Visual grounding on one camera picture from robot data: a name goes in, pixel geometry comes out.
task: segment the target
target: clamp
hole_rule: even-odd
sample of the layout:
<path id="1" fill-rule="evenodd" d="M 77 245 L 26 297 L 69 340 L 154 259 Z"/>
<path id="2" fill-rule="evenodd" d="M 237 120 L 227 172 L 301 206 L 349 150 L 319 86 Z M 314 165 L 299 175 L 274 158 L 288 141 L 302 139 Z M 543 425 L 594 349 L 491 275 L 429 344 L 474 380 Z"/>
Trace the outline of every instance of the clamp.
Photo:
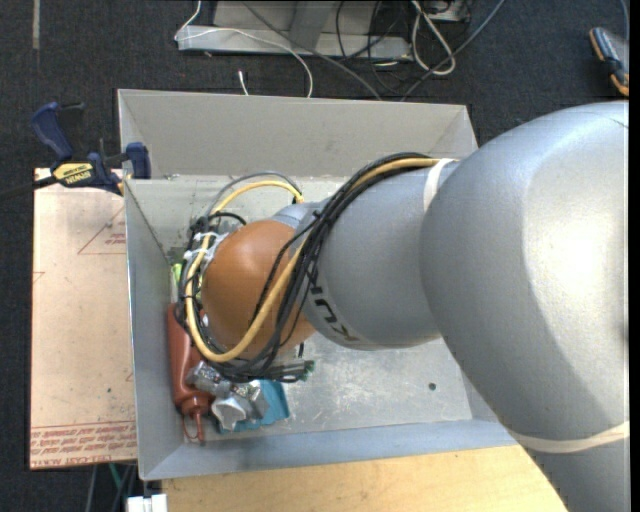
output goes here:
<path id="1" fill-rule="evenodd" d="M 33 188 L 60 183 L 69 188 L 95 187 L 122 195 L 122 180 L 113 172 L 113 168 L 125 161 L 130 161 L 133 167 L 133 173 L 127 177 L 150 178 L 149 153 L 141 142 L 132 142 L 124 153 L 107 157 L 101 141 L 99 152 L 91 151 L 86 157 L 82 156 L 78 151 L 82 142 L 77 134 L 81 131 L 84 109 L 83 103 L 61 107 L 51 102 L 40 107 L 31 117 L 31 127 L 38 139 L 56 154 L 56 161 L 49 168 L 49 173 L 37 176 Z M 70 139 L 68 133 L 76 136 Z"/>

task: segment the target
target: dark carpet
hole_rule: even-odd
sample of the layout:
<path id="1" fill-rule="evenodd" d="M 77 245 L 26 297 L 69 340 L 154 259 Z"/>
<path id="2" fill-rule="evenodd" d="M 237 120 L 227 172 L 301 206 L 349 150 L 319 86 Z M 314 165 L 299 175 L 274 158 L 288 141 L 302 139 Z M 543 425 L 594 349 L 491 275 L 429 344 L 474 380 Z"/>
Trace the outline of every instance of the dark carpet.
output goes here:
<path id="1" fill-rule="evenodd" d="M 476 0 L 466 34 L 496 0 Z M 118 88 L 241 93 L 237 69 L 249 74 L 252 94 L 303 96 L 305 75 L 290 56 L 184 55 L 172 36 L 194 2 L 41 0 L 40 48 L 33 48 L 34 2 L 3 0 L 0 8 L 0 191 L 27 184 L 34 167 L 52 163 L 29 126 L 49 101 L 88 105 L 86 138 L 105 139 L 117 151 Z M 606 71 L 593 58 L 589 29 L 624 33 L 615 0 L 507 1 L 477 39 L 458 56 L 455 72 L 428 79 L 409 101 L 469 107 L 482 145 L 542 114 L 617 98 Z M 465 37 L 452 28 L 455 42 Z M 368 98 L 351 77 L 308 58 L 316 97 Z M 353 69 L 371 83 L 369 66 Z M 401 76 L 415 74 L 406 65 Z M 399 84 L 391 74 L 381 77 Z M 389 96 L 387 101 L 398 98 Z M 84 510 L 91 468 L 30 472 L 29 354 L 33 201 L 30 195 L 0 203 L 0 509 Z M 106 467 L 98 472 L 94 510 L 109 510 L 114 487 Z"/>

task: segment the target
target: cardboard sheet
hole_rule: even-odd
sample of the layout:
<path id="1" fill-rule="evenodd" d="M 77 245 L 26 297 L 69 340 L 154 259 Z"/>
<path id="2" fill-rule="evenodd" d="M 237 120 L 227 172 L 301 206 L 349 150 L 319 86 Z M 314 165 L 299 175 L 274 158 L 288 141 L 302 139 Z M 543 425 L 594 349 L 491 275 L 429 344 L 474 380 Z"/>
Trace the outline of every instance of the cardboard sheet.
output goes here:
<path id="1" fill-rule="evenodd" d="M 135 459 L 124 200 L 34 200 L 31 469 Z"/>

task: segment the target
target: wire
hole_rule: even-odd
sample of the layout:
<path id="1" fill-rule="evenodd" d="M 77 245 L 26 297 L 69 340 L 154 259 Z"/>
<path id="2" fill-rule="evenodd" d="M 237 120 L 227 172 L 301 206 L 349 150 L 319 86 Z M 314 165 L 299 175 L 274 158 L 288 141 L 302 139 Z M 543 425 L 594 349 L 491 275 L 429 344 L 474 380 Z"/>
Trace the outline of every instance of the wire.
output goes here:
<path id="1" fill-rule="evenodd" d="M 304 197 L 302 196 L 300 191 L 297 190 L 294 186 L 292 186 L 289 183 L 284 183 L 282 181 L 273 181 L 273 180 L 257 181 L 255 183 L 248 183 L 244 187 L 233 191 L 231 194 L 229 194 L 227 197 L 225 197 L 224 200 L 222 200 L 220 202 L 219 206 L 214 206 L 211 209 L 210 214 L 213 215 L 213 214 L 219 212 L 220 210 L 222 210 L 225 206 L 227 206 L 231 201 L 233 201 L 239 195 L 242 195 L 245 192 L 248 192 L 249 190 L 253 190 L 254 188 L 262 188 L 262 187 L 283 188 L 283 189 L 288 190 L 289 192 L 291 192 L 293 194 L 293 197 L 296 199 L 296 201 L 298 203 L 304 203 Z"/>
<path id="2" fill-rule="evenodd" d="M 122 481 L 118 486 L 118 492 L 116 493 L 116 497 L 113 499 L 113 504 L 111 506 L 111 512 L 118 512 L 118 505 L 120 504 L 120 496 L 122 496 L 122 491 L 124 490 L 124 486 L 128 483 L 131 473 L 133 472 L 135 475 L 135 465 L 127 466 L 127 469 L 124 470 L 124 475 L 122 476 Z"/>
<path id="3" fill-rule="evenodd" d="M 413 30 L 411 31 L 411 46 L 413 49 L 413 58 L 422 69 L 424 69 L 425 71 L 432 71 L 429 68 L 429 66 L 427 66 L 424 63 L 424 61 L 418 54 L 418 45 L 416 44 L 418 39 L 418 27 L 420 26 L 420 19 L 422 18 L 425 20 L 425 22 L 427 23 L 431 31 L 434 33 L 438 41 L 440 41 L 440 44 L 442 45 L 442 47 L 447 52 L 447 55 L 448 55 L 447 60 L 451 61 L 451 65 L 444 71 L 437 71 L 437 68 L 434 68 L 433 74 L 438 76 L 445 76 L 445 75 L 451 74 L 453 70 L 456 68 L 456 59 L 453 55 L 453 52 L 451 51 L 451 48 L 449 47 L 449 44 L 447 43 L 445 38 L 442 36 L 440 31 L 433 24 L 433 21 L 431 21 L 427 13 L 424 12 L 424 9 L 422 9 L 422 6 L 420 5 L 420 3 L 417 0 L 412 0 L 411 4 L 416 8 L 416 11 L 417 11 L 416 20 L 413 22 Z"/>
<path id="4" fill-rule="evenodd" d="M 326 201 L 320 211 L 314 212 L 312 221 L 281 248 L 271 268 L 270 276 L 267 279 L 269 282 L 273 279 L 285 251 L 289 247 L 292 247 L 296 240 L 303 236 L 305 237 L 276 280 L 273 288 L 268 290 L 269 284 L 266 284 L 268 292 L 263 289 L 263 295 L 264 293 L 267 294 L 266 298 L 260 306 L 257 315 L 253 318 L 249 330 L 243 336 L 240 344 L 224 353 L 221 352 L 220 347 L 215 345 L 209 346 L 207 344 L 207 335 L 203 332 L 201 322 L 199 321 L 200 316 L 193 311 L 193 309 L 196 309 L 198 306 L 197 301 L 194 300 L 194 295 L 196 294 L 196 285 L 194 283 L 198 279 L 197 272 L 203 257 L 202 252 L 194 253 L 183 267 L 187 269 L 187 272 L 184 278 L 181 278 L 181 282 L 184 284 L 184 286 L 181 286 L 181 289 L 184 288 L 185 290 L 185 312 L 188 317 L 186 322 L 187 330 L 191 334 L 198 350 L 200 350 L 207 359 L 210 359 L 210 356 L 214 356 L 214 360 L 210 359 L 212 366 L 230 380 L 241 382 L 260 377 L 269 378 L 269 369 L 275 361 L 279 349 L 286 343 L 291 334 L 291 330 L 289 330 L 283 342 L 286 325 L 296 309 L 296 304 L 298 305 L 298 309 L 295 313 L 294 326 L 299 318 L 301 308 L 308 294 L 309 283 L 311 282 L 310 276 L 317 273 L 317 260 L 322 245 L 340 214 L 364 190 L 381 180 L 401 172 L 430 167 L 436 162 L 437 160 L 417 153 L 392 155 L 361 169 L 347 183 L 340 187 L 340 189 Z M 243 189 L 240 189 L 227 196 L 219 204 L 216 202 L 213 207 L 214 214 L 221 211 L 233 199 L 236 193 L 240 194 L 242 192 Z M 201 249 L 208 247 L 208 245 L 209 235 L 206 235 L 203 237 Z M 307 286 L 305 287 L 304 293 L 301 293 L 305 283 Z M 257 355 L 249 360 L 233 357 L 234 355 L 239 356 L 253 341 L 256 333 L 263 325 L 264 318 L 272 312 L 276 300 L 280 297 L 282 297 L 282 300 L 277 310 L 276 326 L 264 347 Z M 295 382 L 303 377 L 307 368 L 309 368 L 309 366 L 305 363 L 304 370 L 302 371 L 298 368 L 296 371 L 290 373 L 279 373 L 278 376 L 274 378 L 281 382 Z"/>
<path id="5" fill-rule="evenodd" d="M 344 51 L 344 45 L 342 44 L 342 36 L 340 35 L 340 13 L 342 12 L 342 8 L 344 7 L 344 0 L 340 2 L 338 8 L 336 9 L 336 36 L 338 37 L 338 44 L 340 45 L 340 52 L 342 56 L 347 59 L 347 52 Z"/>
<path id="6" fill-rule="evenodd" d="M 625 41 L 629 40 L 631 36 L 631 24 L 629 22 L 629 8 L 627 7 L 626 0 L 620 0 L 622 4 L 622 12 L 624 14 L 624 39 Z"/>
<path id="7" fill-rule="evenodd" d="M 378 38 L 375 41 L 371 41 L 371 26 L 373 25 L 373 19 L 375 18 L 375 15 L 378 11 L 378 5 L 380 4 L 380 2 L 378 2 L 377 5 L 373 8 L 373 11 L 371 14 L 371 21 L 369 23 L 369 33 L 367 34 L 367 44 L 362 48 L 360 48 L 359 50 L 352 53 L 351 55 L 347 55 L 344 49 L 344 45 L 342 44 L 342 32 L 340 30 L 340 13 L 342 12 L 342 8 L 344 7 L 344 4 L 345 4 L 344 1 L 340 2 L 340 4 L 338 5 L 338 8 L 336 9 L 336 36 L 338 38 L 338 44 L 340 45 L 340 52 L 342 53 L 342 62 L 353 59 L 359 55 L 362 55 L 364 52 L 371 53 L 371 48 L 376 46 L 385 37 L 389 35 L 393 27 L 398 23 L 398 21 L 400 21 L 400 14 L 402 14 L 402 11 L 399 10 L 398 17 L 391 24 L 391 26 L 386 30 L 386 32 L 381 36 L 378 36 Z"/>
<path id="8" fill-rule="evenodd" d="M 302 67 L 307 72 L 307 76 L 309 77 L 309 91 L 307 92 L 307 98 L 311 98 L 311 95 L 313 94 L 313 74 L 311 73 L 311 70 L 309 69 L 309 66 L 307 66 L 307 63 L 304 61 L 304 59 L 302 57 L 300 57 L 300 55 L 296 51 L 292 50 L 288 46 L 285 46 L 284 44 L 276 43 L 275 41 L 269 41 L 268 39 L 263 39 L 262 37 L 254 36 L 253 34 L 249 34 L 248 32 L 244 32 L 243 30 L 239 30 L 237 28 L 226 28 L 226 27 L 210 28 L 210 29 L 205 30 L 204 32 L 200 32 L 199 34 L 192 34 L 190 36 L 185 36 L 185 37 L 182 37 L 180 39 L 177 39 L 177 34 L 176 34 L 176 36 L 174 36 L 174 40 L 177 43 L 181 43 L 182 41 L 188 41 L 189 39 L 196 39 L 198 37 L 203 37 L 203 36 L 206 36 L 208 34 L 213 34 L 213 33 L 216 33 L 216 32 L 232 32 L 234 34 L 240 34 L 240 35 L 242 35 L 244 37 L 247 37 L 249 39 L 253 39 L 254 41 L 258 41 L 260 43 L 269 44 L 271 46 L 276 46 L 277 48 L 281 48 L 284 51 L 286 51 L 286 52 L 290 53 L 291 55 L 293 55 L 296 58 L 296 60 L 300 64 L 302 64 Z"/>
<path id="9" fill-rule="evenodd" d="M 280 35 L 281 37 L 283 37 L 284 39 L 286 39 L 287 41 L 289 41 L 291 44 L 302 48 L 304 51 L 311 53 L 312 55 L 315 55 L 316 57 L 320 57 L 322 60 L 326 61 L 326 62 L 330 62 L 332 66 L 336 66 L 338 68 L 340 68 L 342 71 L 344 71 L 345 73 L 347 73 L 349 76 L 351 76 L 352 78 L 354 78 L 355 80 L 357 80 L 358 82 L 360 82 L 360 84 L 365 87 L 373 96 L 374 98 L 376 98 L 377 100 L 382 101 L 382 98 L 380 97 L 380 95 L 378 94 L 378 91 L 376 91 L 371 84 L 369 84 L 367 81 L 363 80 L 362 77 L 358 76 L 356 73 L 354 73 L 353 71 L 351 71 L 348 67 L 340 64 L 339 62 L 330 59 L 329 57 L 327 57 L 326 55 L 323 55 L 320 52 L 317 52 L 311 48 L 307 48 L 305 46 L 300 45 L 299 43 L 297 43 L 296 41 L 293 41 L 291 38 L 289 38 L 289 36 L 287 34 L 285 34 L 282 30 L 278 30 L 276 27 L 274 27 L 271 23 L 269 23 L 269 21 L 267 19 L 264 18 L 264 16 L 262 16 L 259 12 L 257 12 L 253 7 L 251 7 L 247 2 L 242 2 L 242 4 L 249 10 L 249 12 L 251 14 L 253 14 L 256 18 L 258 18 L 262 23 L 264 23 L 269 29 L 273 30 L 276 34 Z"/>
<path id="10" fill-rule="evenodd" d="M 96 488 L 96 477 L 98 476 L 98 465 L 95 464 L 93 466 L 93 471 L 91 472 L 91 482 L 89 484 L 89 492 L 87 494 L 87 504 L 84 507 L 84 512 L 90 512 L 93 507 L 93 492 Z"/>
<path id="11" fill-rule="evenodd" d="M 482 30 L 484 30 L 484 28 L 489 24 L 489 22 L 493 19 L 493 17 L 498 14 L 498 11 L 500 10 L 500 8 L 503 6 L 505 0 L 498 0 L 498 3 L 496 4 L 496 6 L 493 8 L 493 10 L 491 11 L 491 13 L 489 13 L 489 15 L 486 17 L 486 19 L 482 22 L 482 24 L 473 31 L 473 33 L 464 41 L 464 43 L 462 43 L 460 46 L 458 46 L 453 52 L 452 55 L 456 56 L 458 55 L 462 50 L 464 50 L 467 46 L 469 46 L 471 44 L 471 42 L 478 37 L 478 35 L 480 34 L 480 32 L 482 32 Z M 406 101 L 409 96 L 411 95 L 411 93 L 413 91 L 415 91 L 427 78 L 429 78 L 432 74 L 433 71 L 435 69 L 438 69 L 440 66 L 443 66 L 444 64 L 446 64 L 449 61 L 449 57 L 447 57 L 446 59 L 444 59 L 443 61 L 441 61 L 440 63 L 438 63 L 437 65 L 433 66 L 431 68 L 430 71 L 428 71 L 427 73 L 425 73 L 424 75 L 422 75 L 420 78 L 418 78 L 415 83 L 409 87 L 409 89 L 407 90 L 407 92 L 404 93 L 404 96 L 402 96 L 402 98 L 400 99 L 400 101 Z"/>
<path id="12" fill-rule="evenodd" d="M 215 214 L 215 213 L 221 211 L 222 209 L 224 209 L 231 201 L 233 201 L 239 195 L 244 194 L 245 192 L 248 192 L 249 190 L 253 190 L 255 188 L 267 187 L 267 186 L 284 188 L 284 189 L 288 190 L 289 192 L 291 192 L 298 202 L 303 202 L 304 201 L 304 198 L 303 198 L 302 194 L 300 194 L 289 183 L 283 183 L 281 181 L 261 181 L 261 182 L 257 182 L 257 183 L 249 183 L 249 184 L 245 185 L 244 187 L 232 192 L 231 194 L 229 194 L 229 196 L 227 196 L 225 199 L 223 199 L 220 202 L 220 204 L 218 204 L 218 205 L 216 205 L 216 206 L 214 206 L 212 208 L 211 214 Z M 203 238 L 201 248 L 205 248 L 206 246 L 208 246 L 210 240 L 211 240 L 211 235 L 206 235 Z M 242 338 L 242 340 L 235 347 L 233 347 L 229 351 L 227 351 L 225 353 L 222 353 L 222 354 L 218 354 L 218 353 L 212 351 L 207 346 L 205 341 L 202 339 L 202 336 L 200 335 L 200 331 L 198 329 L 198 325 L 197 325 L 197 322 L 196 322 L 196 315 L 195 315 L 195 311 L 194 311 L 194 299 L 193 299 L 193 296 L 194 296 L 193 280 L 194 280 L 194 277 L 195 277 L 195 274 L 196 274 L 196 269 L 202 263 L 203 258 L 204 258 L 204 252 L 203 251 L 198 252 L 195 260 L 193 260 L 193 263 L 191 265 L 189 265 L 189 268 L 187 270 L 186 286 L 185 286 L 186 322 L 187 322 L 187 325 L 189 327 L 189 332 L 191 333 L 191 337 L 193 338 L 194 343 L 196 344 L 196 346 L 198 347 L 198 350 L 200 350 L 202 355 L 204 357 L 206 357 L 207 359 L 209 359 L 210 361 L 213 361 L 213 362 L 216 362 L 216 363 L 225 363 L 225 362 L 228 362 L 231 359 L 235 359 L 237 356 L 239 356 L 251 344 L 251 342 L 254 340 L 258 330 L 260 329 L 260 327 L 262 326 L 262 324 L 266 320 L 267 315 L 269 314 L 269 312 L 271 310 L 271 307 L 272 307 L 273 303 L 275 302 L 275 300 L 277 298 L 277 293 L 279 293 L 280 290 L 285 286 L 286 281 L 287 281 L 289 275 L 291 274 L 291 272 L 293 270 L 293 265 L 295 264 L 296 258 L 295 258 L 295 255 L 294 255 L 294 257 L 291 259 L 291 261 L 285 267 L 285 269 L 282 272 L 281 276 L 278 278 L 278 281 L 276 281 L 276 284 L 274 285 L 273 292 L 276 292 L 276 293 L 275 294 L 272 293 L 267 298 L 267 300 L 265 301 L 263 307 L 260 309 L 260 312 L 258 313 L 258 316 L 254 320 L 254 322 L 252 322 L 249 330 L 247 331 L 245 336 Z"/>
<path id="13" fill-rule="evenodd" d="M 196 12 L 194 12 L 193 15 L 191 16 L 191 18 L 189 18 L 187 21 L 185 21 L 182 24 L 182 26 L 177 30 L 177 32 L 173 35 L 173 40 L 174 41 L 178 42 L 178 34 L 180 33 L 180 31 L 185 29 L 189 25 L 191 25 L 193 20 L 195 20 L 198 17 L 198 15 L 200 14 L 200 9 L 201 8 L 202 8 L 202 0 L 198 0 L 198 6 L 196 7 Z"/>
<path id="14" fill-rule="evenodd" d="M 245 96 L 249 96 L 249 91 L 247 91 L 247 86 L 244 83 L 244 73 L 242 73 L 241 69 L 238 70 L 238 78 L 240 79 L 240 85 L 242 86 L 242 90 L 244 91 L 244 95 Z"/>
<path id="15" fill-rule="evenodd" d="M 209 202 L 209 204 L 206 206 L 206 208 L 204 209 L 204 211 L 202 212 L 202 215 L 207 215 L 209 214 L 209 212 L 211 210 L 213 210 L 213 207 L 215 206 L 215 204 L 220 201 L 220 198 L 234 185 L 237 185 L 238 183 L 241 183 L 243 181 L 246 180 L 250 180 L 253 178 L 259 178 L 261 176 L 277 176 L 278 178 L 282 178 L 284 181 L 286 181 L 287 183 L 289 183 L 293 188 L 295 188 L 300 194 L 302 194 L 302 191 L 300 190 L 300 187 L 296 184 L 295 181 L 293 181 L 291 178 L 289 178 L 287 175 L 282 174 L 281 172 L 278 171 L 258 171 L 258 172 L 254 172 L 251 174 L 247 174 L 245 176 L 240 176 L 239 178 L 236 178 L 232 181 L 230 181 L 229 183 L 227 183 L 224 187 L 222 187 L 220 189 L 220 191 L 214 196 L 214 198 Z"/>

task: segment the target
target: gray robot arm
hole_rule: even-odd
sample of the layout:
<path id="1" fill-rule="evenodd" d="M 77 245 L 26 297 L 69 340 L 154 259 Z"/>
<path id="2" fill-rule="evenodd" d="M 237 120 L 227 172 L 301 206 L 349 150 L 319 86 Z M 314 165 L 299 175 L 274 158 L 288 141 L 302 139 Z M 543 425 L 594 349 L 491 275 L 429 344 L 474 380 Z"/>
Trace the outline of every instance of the gray robot arm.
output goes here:
<path id="1" fill-rule="evenodd" d="M 630 510 L 628 109 L 564 110 L 376 185 L 303 308 L 350 348 L 443 336 L 572 511 Z"/>

